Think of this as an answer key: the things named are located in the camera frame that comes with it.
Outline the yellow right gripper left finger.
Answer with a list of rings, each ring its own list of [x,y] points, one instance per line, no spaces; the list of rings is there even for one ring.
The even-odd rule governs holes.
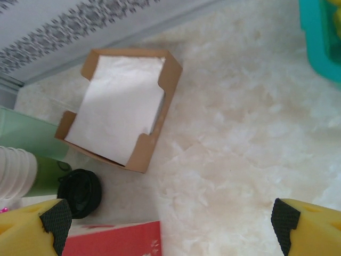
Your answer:
[[[1,255],[61,255],[72,223],[65,199],[1,214]]]

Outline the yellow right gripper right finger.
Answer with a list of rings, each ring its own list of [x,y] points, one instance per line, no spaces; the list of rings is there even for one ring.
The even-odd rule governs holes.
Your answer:
[[[284,255],[340,255],[340,211],[277,198],[271,224]]]

